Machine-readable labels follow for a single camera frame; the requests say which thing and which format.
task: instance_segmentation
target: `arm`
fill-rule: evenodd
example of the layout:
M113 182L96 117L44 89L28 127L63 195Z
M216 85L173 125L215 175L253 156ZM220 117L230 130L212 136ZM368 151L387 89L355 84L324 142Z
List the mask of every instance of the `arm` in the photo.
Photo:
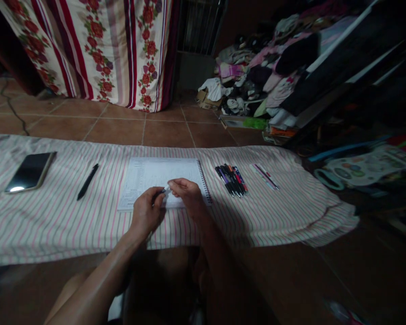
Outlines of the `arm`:
M165 194L154 196L162 187L152 187L134 203L132 223L114 249L82 286L47 322L52 324L104 324L110 305L119 292L131 256L157 226Z
M262 295L245 276L231 248L212 220L196 183L184 178L169 182L176 197L182 198L189 216L202 234L202 247L208 261L217 306L232 324L279 324Z

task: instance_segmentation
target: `floral curtain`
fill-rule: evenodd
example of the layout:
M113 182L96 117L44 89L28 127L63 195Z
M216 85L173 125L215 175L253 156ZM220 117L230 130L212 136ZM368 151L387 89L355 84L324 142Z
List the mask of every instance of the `floral curtain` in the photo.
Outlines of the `floral curtain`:
M166 106L172 1L0 0L0 10L56 94L147 112Z

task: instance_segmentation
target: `paper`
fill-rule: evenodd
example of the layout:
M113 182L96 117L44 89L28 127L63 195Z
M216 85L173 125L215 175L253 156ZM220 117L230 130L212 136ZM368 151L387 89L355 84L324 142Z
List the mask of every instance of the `paper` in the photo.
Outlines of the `paper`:
M197 159L131 158L117 211L131 211L134 202L149 187L165 187L169 180L181 177L197 183L206 205L211 204L212 200L206 187L200 162ZM185 207L182 199L176 198L170 190L166 192L163 206L166 208Z

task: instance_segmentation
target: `hand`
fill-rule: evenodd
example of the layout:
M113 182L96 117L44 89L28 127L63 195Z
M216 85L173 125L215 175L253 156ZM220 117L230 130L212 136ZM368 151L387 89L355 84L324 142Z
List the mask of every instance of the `hand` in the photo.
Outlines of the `hand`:
M168 181L168 185L173 195L182 199L191 217L193 217L192 212L198 211L199 209L206 211L202 192L196 183L185 178L177 178Z
M134 232L137 236L144 236L146 239L156 228L160 221L162 200L166 195L164 193L158 195L155 202L153 198L163 189L163 187L151 187L135 201L130 232Z

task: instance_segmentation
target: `smartphone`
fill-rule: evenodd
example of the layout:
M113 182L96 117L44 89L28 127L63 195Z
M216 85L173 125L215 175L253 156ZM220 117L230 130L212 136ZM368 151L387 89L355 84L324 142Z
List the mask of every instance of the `smartphone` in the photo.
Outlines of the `smartphone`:
M28 155L24 158L5 193L13 194L41 187L57 152Z

